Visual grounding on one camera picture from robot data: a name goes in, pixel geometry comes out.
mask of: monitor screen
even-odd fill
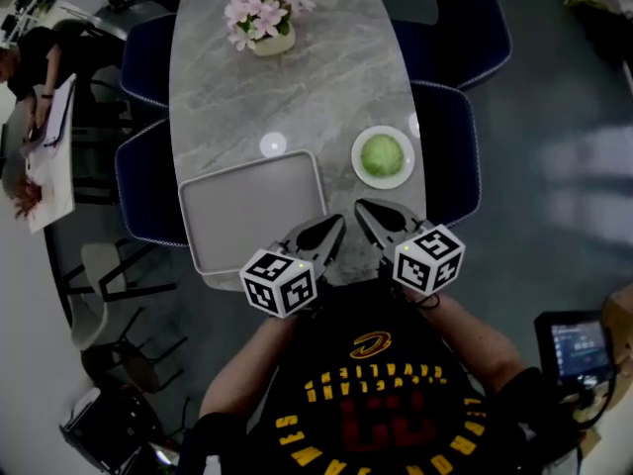
[[[608,367],[609,357],[599,322],[554,325],[552,337],[561,378]]]

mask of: black t-shirt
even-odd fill
[[[486,400],[419,312],[376,283],[348,287],[295,339],[253,431],[202,418],[179,473],[202,475],[214,455],[223,474],[529,473],[577,441],[538,370]],[[544,452],[530,451],[522,423],[543,431]]]
[[[46,83],[48,60],[46,56],[54,45],[61,49],[61,61],[55,88],[58,88],[74,71],[76,66],[77,43],[79,38],[73,38],[67,34],[55,32],[48,28],[33,28],[18,39],[20,50],[20,64],[16,72],[8,81],[9,89],[16,98],[23,100],[33,87]]]

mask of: navy blue chair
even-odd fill
[[[441,84],[418,81],[411,91],[424,160],[426,218],[452,226],[475,213],[482,198],[471,104],[464,93]]]
[[[121,87],[154,106],[169,105],[169,61],[176,15],[168,14],[130,31],[123,55]]]
[[[498,0],[437,0],[435,25],[393,20],[408,78],[465,90],[510,59],[512,41]]]
[[[124,142],[115,157],[119,198],[128,232],[136,239],[187,246],[171,151],[169,120]]]

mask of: gray marble tabletop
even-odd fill
[[[171,56],[171,140],[179,183],[262,158],[259,141],[271,132],[287,138],[287,151],[314,153],[327,207],[347,222],[326,274],[339,285],[374,277],[378,265],[354,201],[390,199],[424,217],[424,172],[419,141],[408,129],[414,105],[407,71],[382,1],[314,1],[313,13],[293,20],[294,48],[257,57],[228,42],[228,0],[182,0]],[[352,168],[354,140],[374,125],[395,127],[413,141],[413,174],[393,190],[367,186]],[[241,289],[236,273],[205,281]]]

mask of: gray tray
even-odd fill
[[[317,161],[303,150],[185,181],[178,193],[203,275],[238,271],[257,249],[327,214]]]

